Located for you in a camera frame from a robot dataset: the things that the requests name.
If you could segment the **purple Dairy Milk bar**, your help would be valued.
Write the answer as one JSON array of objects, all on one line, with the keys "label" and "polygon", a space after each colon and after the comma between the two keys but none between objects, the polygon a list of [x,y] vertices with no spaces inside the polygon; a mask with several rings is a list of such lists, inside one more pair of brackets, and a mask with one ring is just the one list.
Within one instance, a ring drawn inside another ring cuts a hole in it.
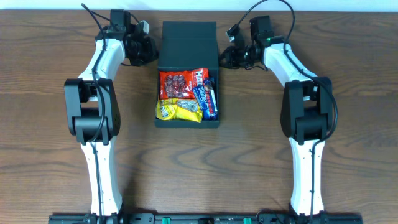
[{"label": "purple Dairy Milk bar", "polygon": [[210,79],[204,80],[204,89],[206,95],[206,108],[203,110],[206,120],[218,119],[218,108],[216,105],[213,82]]}]

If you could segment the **dark green gift box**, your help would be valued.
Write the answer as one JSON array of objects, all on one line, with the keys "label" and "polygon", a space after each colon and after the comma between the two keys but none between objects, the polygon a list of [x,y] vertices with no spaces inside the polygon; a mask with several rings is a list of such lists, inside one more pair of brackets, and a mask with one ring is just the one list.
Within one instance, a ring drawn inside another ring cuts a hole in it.
[{"label": "dark green gift box", "polygon": [[[213,82],[217,120],[206,120],[203,113],[201,123],[185,120],[163,121],[156,118],[158,128],[217,128],[220,125],[218,102],[218,44],[215,22],[175,22],[165,21],[162,30],[162,49],[159,55],[159,72],[181,72],[207,68]],[[158,77],[157,102],[160,100],[160,78]]]}]

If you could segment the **red Hacks candy bag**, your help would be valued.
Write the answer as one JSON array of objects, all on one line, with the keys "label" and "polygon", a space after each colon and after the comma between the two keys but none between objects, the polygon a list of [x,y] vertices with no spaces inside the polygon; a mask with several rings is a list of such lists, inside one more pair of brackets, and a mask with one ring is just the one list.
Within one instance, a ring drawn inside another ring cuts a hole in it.
[{"label": "red Hacks candy bag", "polygon": [[209,78],[207,68],[181,72],[159,72],[161,100],[169,98],[194,99],[193,89]]}]

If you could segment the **blue Eclipse mints box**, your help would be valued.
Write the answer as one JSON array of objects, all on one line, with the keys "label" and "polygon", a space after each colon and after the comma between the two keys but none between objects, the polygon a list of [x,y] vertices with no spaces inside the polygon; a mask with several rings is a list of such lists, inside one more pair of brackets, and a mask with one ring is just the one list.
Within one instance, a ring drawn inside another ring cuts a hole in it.
[{"label": "blue Eclipse mints box", "polygon": [[206,96],[206,90],[205,87],[200,85],[196,86],[193,89],[193,94],[195,96],[195,99],[197,100],[197,103],[199,107],[202,110],[207,110],[208,109],[208,103],[207,103],[207,96]]}]

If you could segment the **yellow candy bag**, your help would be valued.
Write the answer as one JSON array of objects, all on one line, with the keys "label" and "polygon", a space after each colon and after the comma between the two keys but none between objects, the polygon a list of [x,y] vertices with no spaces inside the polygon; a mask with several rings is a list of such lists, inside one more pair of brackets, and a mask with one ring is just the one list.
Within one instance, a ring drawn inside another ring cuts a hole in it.
[{"label": "yellow candy bag", "polygon": [[203,112],[196,100],[170,98],[159,100],[156,106],[156,118],[163,121],[185,120],[201,123]]}]

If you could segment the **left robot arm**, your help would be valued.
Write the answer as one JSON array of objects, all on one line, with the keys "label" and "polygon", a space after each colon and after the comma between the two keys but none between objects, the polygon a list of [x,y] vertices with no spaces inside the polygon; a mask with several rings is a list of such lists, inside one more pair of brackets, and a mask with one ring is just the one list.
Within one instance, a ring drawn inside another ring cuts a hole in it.
[{"label": "left robot arm", "polygon": [[91,220],[119,220],[123,200],[118,187],[114,147],[121,116],[113,81],[126,60],[140,67],[157,60],[149,24],[129,11],[113,9],[109,25],[100,26],[95,52],[78,78],[64,84],[68,128],[80,143],[91,184]]}]

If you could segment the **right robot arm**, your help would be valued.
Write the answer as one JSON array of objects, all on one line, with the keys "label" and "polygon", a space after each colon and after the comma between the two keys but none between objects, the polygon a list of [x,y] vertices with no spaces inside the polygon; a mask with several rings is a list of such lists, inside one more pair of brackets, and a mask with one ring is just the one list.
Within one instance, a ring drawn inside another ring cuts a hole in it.
[{"label": "right robot arm", "polygon": [[281,83],[280,112],[283,134],[293,155],[294,186],[290,206],[295,214],[312,218],[324,209],[321,196],[321,161],[325,141],[336,126],[336,102],[331,80],[309,71],[294,55],[288,38],[276,36],[269,16],[249,21],[250,45],[244,43],[239,24],[226,31],[232,46],[219,57],[220,65],[252,69],[264,65]]}]

